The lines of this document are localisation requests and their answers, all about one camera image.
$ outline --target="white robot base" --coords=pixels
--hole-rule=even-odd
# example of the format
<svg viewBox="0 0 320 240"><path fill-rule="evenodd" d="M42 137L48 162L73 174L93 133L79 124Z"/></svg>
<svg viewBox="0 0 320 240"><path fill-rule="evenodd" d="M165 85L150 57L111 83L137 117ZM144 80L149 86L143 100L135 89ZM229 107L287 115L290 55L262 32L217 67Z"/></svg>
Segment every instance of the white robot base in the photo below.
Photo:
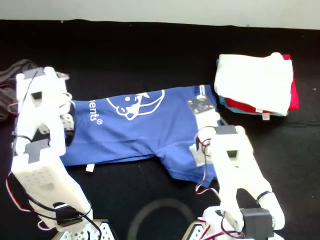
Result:
<svg viewBox="0 0 320 240"><path fill-rule="evenodd" d="M109 221L106 219L94 219L102 232L101 240L117 240ZM58 232L51 240L98 240L99 232L89 225L77 232L65 231Z"/></svg>
<svg viewBox="0 0 320 240"><path fill-rule="evenodd" d="M215 235L220 233L222 230L220 228L223 217L219 215L220 206L211 206L208 207L203 212L203 218L205 222L197 220L191 223L187 231L185 232L182 240L204 240L211 235ZM206 234L201 237L206 229L206 227L210 224L209 230ZM223 227L225 230L230 231L233 230L231 225L227 220L223 222ZM217 236L214 240L235 240L235 238L228 236L226 234ZM274 233L274 237L269 237L268 240L284 240L281 236Z"/></svg>

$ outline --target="black cloth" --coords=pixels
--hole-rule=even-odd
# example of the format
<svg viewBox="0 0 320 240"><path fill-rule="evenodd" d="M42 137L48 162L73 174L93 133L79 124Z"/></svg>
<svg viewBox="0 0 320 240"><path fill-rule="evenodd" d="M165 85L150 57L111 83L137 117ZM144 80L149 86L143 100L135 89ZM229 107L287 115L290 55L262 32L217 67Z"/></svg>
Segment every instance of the black cloth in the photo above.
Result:
<svg viewBox="0 0 320 240"><path fill-rule="evenodd" d="M67 89L77 100L212 84L221 53L291 54L300 110L263 122L259 116L235 114L221 106L219 110L227 122L246 129L259 167L285 214L285 228L279 234L286 240L319 239L319 31L76 20L2 21L0 32L6 36L0 44L0 69L23 58L52 66L70 74ZM18 211L6 192L12 127L13 119L0 125L0 238L50 239L55 232L38 230L36 217ZM94 216L109 219L120 240L127 238L139 210L154 200L181 201L195 216L219 204L213 193L196 195L194 183L171 179L156 158L96 165L92 174L85 168L67 170L91 201ZM244 191L238 198L241 207L255 206ZM178 210L159 209L145 219L138 240L181 239L188 225Z"/></svg>
<svg viewBox="0 0 320 240"><path fill-rule="evenodd" d="M8 69L0 71L0 123L5 121L11 114L8 110L8 105L17 100L15 92L16 75L34 68L37 68L34 62L22 59L12 64ZM16 105L10 107L10 111L16 113Z"/></svg>

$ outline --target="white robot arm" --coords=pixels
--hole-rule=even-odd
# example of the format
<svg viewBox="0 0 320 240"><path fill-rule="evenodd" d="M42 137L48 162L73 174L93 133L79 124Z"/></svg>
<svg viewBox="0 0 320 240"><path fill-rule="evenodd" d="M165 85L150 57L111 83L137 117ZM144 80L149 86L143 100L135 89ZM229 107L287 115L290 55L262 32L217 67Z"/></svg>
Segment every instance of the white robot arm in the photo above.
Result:
<svg viewBox="0 0 320 240"><path fill-rule="evenodd" d="M17 207L36 213L47 227L38 224L40 229L56 228L72 234L70 231L83 229L90 232L94 222L90 202L60 159L66 152L65 132L73 131L75 122L75 106L65 83L68 78L52 67L16 76L19 114L6 186ZM38 130L46 137L33 140ZM17 191L23 192L31 207L20 206L14 194ZM91 235L91 239L97 238L101 232Z"/></svg>
<svg viewBox="0 0 320 240"><path fill-rule="evenodd" d="M274 230L284 227L284 213L271 185L258 167L244 128L218 125L220 115L205 96L200 95L188 104L195 114L199 129L197 142L208 142L205 148L194 144L190 150L197 166L205 163L214 165L220 186L220 206L209 207L203 213L207 224L211 226L211 233L221 231L223 225L246 239L283 239ZM247 190L260 207L240 209L236 198L238 189ZM217 237L219 240L234 238L236 237L228 234Z"/></svg>

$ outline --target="white wall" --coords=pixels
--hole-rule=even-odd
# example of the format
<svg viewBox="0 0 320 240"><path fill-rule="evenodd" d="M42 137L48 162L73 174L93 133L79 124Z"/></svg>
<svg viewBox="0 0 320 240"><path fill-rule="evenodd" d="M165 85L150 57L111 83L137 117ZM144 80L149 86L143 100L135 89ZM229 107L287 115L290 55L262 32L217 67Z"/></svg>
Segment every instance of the white wall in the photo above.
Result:
<svg viewBox="0 0 320 240"><path fill-rule="evenodd" d="M0 19L320 29L320 0L1 0Z"/></svg>

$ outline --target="clothing tag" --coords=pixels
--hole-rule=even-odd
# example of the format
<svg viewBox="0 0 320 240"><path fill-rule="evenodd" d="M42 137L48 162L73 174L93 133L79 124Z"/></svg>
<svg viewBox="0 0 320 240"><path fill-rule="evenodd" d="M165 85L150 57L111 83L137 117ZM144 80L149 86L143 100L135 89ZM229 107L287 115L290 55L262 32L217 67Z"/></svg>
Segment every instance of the clothing tag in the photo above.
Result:
<svg viewBox="0 0 320 240"><path fill-rule="evenodd" d="M200 85L200 95L205 96L206 95L206 88L205 85Z"/></svg>
<svg viewBox="0 0 320 240"><path fill-rule="evenodd" d="M86 166L85 170L86 170L87 172L93 173L93 172L94 172L94 168L95 168L95 164L94 164L94 163L93 163L93 164L88 164L88 165Z"/></svg>
<svg viewBox="0 0 320 240"><path fill-rule="evenodd" d="M270 120L270 113L262 113L262 120L269 121Z"/></svg>

